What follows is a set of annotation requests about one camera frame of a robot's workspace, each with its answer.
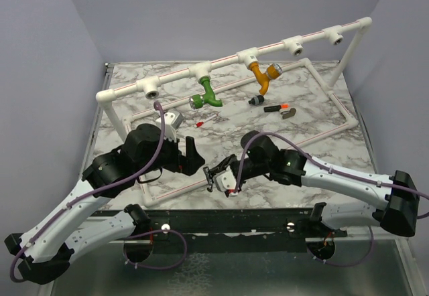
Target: yellow y-connector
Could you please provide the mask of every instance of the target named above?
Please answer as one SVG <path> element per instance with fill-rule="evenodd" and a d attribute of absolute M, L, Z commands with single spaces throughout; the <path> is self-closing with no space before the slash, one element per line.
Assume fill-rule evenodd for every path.
<path fill-rule="evenodd" d="M 265 73 L 261 73 L 259 70 L 259 64 L 257 62 L 251 63 L 249 65 L 249 69 L 254 73 L 257 82 L 259 85 L 261 85 L 261 89 L 259 90 L 261 95 L 265 95 L 265 93 L 268 91 L 269 81 L 275 80 L 283 73 L 283 70 L 279 64 L 271 64 Z"/>

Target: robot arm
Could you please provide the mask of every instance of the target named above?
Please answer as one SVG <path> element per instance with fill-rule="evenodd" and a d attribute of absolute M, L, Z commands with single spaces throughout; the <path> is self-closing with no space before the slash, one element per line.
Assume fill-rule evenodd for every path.
<path fill-rule="evenodd" d="M 241 140 L 241 146 L 244 148 L 256 134 L 256 131 L 247 133 Z M 227 157 L 212 169 L 203 168 L 209 183 L 208 190 L 211 191 L 215 185 L 227 197 L 236 196 L 245 180 L 264 175 L 286 186 L 322 188 L 357 199 L 350 204 L 328 206 L 321 203 L 315 206 L 320 221 L 332 230 L 346 226 L 380 226 L 398 236 L 415 235 L 419 197 L 381 186 L 382 183 L 392 183 L 416 190 L 411 177 L 405 172 L 396 171 L 394 176 L 363 173 L 312 157 L 327 168 L 322 169 L 298 151 L 279 150 L 265 135 L 252 142 L 247 156 L 238 190 L 235 188 L 240 161 L 235 155 Z M 333 169 L 348 176 L 333 173 Z M 357 178 L 369 179 L 376 184 L 364 183 Z"/>
<path fill-rule="evenodd" d="M 178 148 L 176 129 L 182 115 L 166 113 L 166 132 L 156 160 L 144 172 L 167 169 L 193 175 L 205 163 L 196 151 L 194 139 L 186 137 L 186 155 Z M 96 157 L 83 172 L 82 179 L 66 198 L 37 226 L 23 234 L 10 234 L 5 244 L 15 256 L 25 247 L 23 261 L 18 269 L 25 280 L 39 284 L 58 278 L 73 261 L 84 253 L 112 240 L 132 233 L 149 231 L 149 218 L 138 205 L 127 206 L 124 211 L 89 228 L 78 229 L 94 212 L 103 207 L 123 190 L 134 186 L 136 179 L 109 190 L 91 194 L 94 190 L 121 181 L 137 173 L 154 156 L 161 131 L 155 125 L 142 124 L 131 131 L 124 144 L 111 152 Z M 77 204 L 71 202 L 86 195 Z M 32 239 L 41 228 L 47 229 Z"/>

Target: marble countertop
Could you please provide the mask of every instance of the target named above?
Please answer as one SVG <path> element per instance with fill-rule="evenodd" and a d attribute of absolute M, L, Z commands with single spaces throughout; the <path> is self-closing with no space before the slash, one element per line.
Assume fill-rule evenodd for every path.
<path fill-rule="evenodd" d="M 166 74 L 189 66 L 190 63 L 136 63 L 116 64 L 111 79 L 111 88 L 135 82 L 137 79 L 154 74 Z M 315 62 L 314 67 L 328 80 L 336 62 Z M 252 73 L 244 65 L 231 65 L 211 73 L 213 87 L 234 82 Z M 282 120 L 280 113 L 265 113 L 262 106 L 250 106 L 247 101 L 258 93 L 260 86 L 256 82 L 228 90 L 217 95 L 224 103 L 221 108 L 205 105 L 199 110 L 192 110 L 189 104 L 174 108 L 181 112 L 185 121 L 178 130 L 179 138 L 192 136 L 196 139 L 198 152 L 206 159 L 209 167 L 217 165 L 230 154 L 241 156 L 241 137 L 252 130 L 276 132 L 297 143 L 324 131 L 329 131 L 345 122 L 344 117 L 334 103 L 323 93 L 318 83 L 306 68 L 296 68 L 284 72 L 280 78 L 270 83 L 262 106 L 288 103 L 296 108 L 296 115 Z M 202 86 L 195 79 L 183 79 L 162 86 L 158 100 L 166 104 L 177 98 L 202 92 Z M 354 113 L 343 75 L 335 85 L 334 91 L 348 110 Z M 153 102 L 146 100 L 144 93 L 132 94 L 113 103 L 120 118 L 153 107 Z M 219 113 L 218 117 L 196 128 L 195 123 Z M 135 121 L 136 128 L 141 123 L 153 123 L 157 115 Z M 273 142 L 279 147 L 287 147 L 278 139 Z M 94 156 L 110 151 L 121 144 L 107 116 L 103 114 L 97 134 Z M 350 167 L 359 171 L 373 172 L 371 160 L 360 127 L 346 130 L 319 142 L 305 146 L 305 151 L 327 162 Z M 152 178 L 157 174 L 148 174 Z M 202 170 L 192 177 L 164 171 L 160 180 L 151 183 L 150 191 L 159 195 L 175 188 L 193 184 L 204 179 Z M 142 191 L 134 186 L 111 200 L 103 209 L 120 210 L 127 204 L 142 204 Z M 213 193 L 204 187 L 194 190 L 173 200 L 163 202 L 151 208 L 292 208 L 313 206 L 317 202 L 342 203 L 352 198 L 318 188 L 299 188 L 281 186 L 264 177 L 251 179 L 243 191 L 235 198 L 226 198 L 214 189 Z"/>

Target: green valve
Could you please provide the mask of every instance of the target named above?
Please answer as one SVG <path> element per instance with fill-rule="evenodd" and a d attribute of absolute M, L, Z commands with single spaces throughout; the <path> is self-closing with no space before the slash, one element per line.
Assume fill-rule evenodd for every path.
<path fill-rule="evenodd" d="M 210 85 L 210 77 L 205 76 L 201 78 L 200 84 L 204 87 L 206 92 L 202 96 L 195 94 L 189 98 L 189 104 L 194 110 L 202 108 L 204 104 L 216 107 L 223 106 L 222 101 L 216 99 L 216 94 L 213 92 L 212 86 Z"/>

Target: white wall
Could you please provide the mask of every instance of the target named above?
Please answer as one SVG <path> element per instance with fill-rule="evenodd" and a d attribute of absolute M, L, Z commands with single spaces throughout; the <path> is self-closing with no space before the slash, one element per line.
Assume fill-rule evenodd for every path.
<path fill-rule="evenodd" d="M 349 90 L 362 112 L 379 172 L 400 169 L 429 194 L 429 0 L 380 0 L 373 26 L 347 68 Z M 421 199 L 420 213 L 429 211 Z M 429 220 L 412 239 L 429 289 Z"/>
<path fill-rule="evenodd" d="M 35 295 L 9 280 L 3 239 L 76 183 L 105 67 L 71 0 L 0 5 L 0 295 Z"/>
<path fill-rule="evenodd" d="M 377 0 L 73 0 L 109 62 L 207 60 L 368 16 Z M 339 59 L 344 45 L 309 44 Z M 291 58 L 287 53 L 272 55 Z"/>

